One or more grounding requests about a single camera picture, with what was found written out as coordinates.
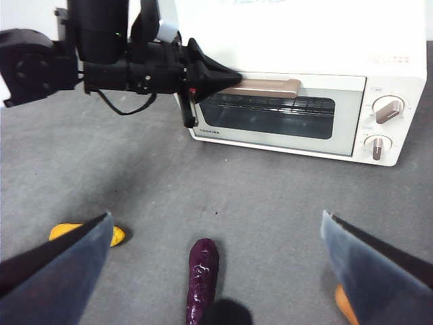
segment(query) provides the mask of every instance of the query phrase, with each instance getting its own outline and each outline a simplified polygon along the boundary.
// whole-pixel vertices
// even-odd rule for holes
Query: floor
[[[143,102],[109,96],[125,110]],[[2,109],[2,258],[109,210],[131,236],[110,250],[81,324],[182,324],[202,237],[220,250],[217,297],[246,304],[255,324],[347,324],[321,212],[433,262],[432,105],[430,79],[395,167],[195,142],[171,95],[135,116],[81,87]]]

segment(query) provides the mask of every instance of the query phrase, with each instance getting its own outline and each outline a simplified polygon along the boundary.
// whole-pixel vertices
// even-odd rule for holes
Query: purple eggplant
[[[187,325],[199,325],[204,310],[214,302],[218,267],[215,243],[208,238],[198,240],[189,253]]]

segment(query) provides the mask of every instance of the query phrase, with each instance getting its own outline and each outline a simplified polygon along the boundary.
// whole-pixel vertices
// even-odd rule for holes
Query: oven window
[[[200,103],[206,123],[248,131],[329,139],[336,103],[330,98],[278,98],[217,93]]]

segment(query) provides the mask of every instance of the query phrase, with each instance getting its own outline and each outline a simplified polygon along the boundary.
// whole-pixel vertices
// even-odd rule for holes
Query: control dial
[[[383,124],[401,114],[405,107],[404,101],[396,96],[384,96],[373,103],[376,122]]]
[[[384,135],[372,135],[365,139],[364,146],[371,150],[374,160],[380,160],[384,153],[391,149],[392,142],[389,137]]]

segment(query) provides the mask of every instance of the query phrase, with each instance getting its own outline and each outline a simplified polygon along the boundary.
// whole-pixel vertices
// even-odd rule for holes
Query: toaster oven
[[[244,78],[191,103],[194,139],[396,164],[426,83],[424,1],[183,0],[178,8],[182,37],[194,34]]]

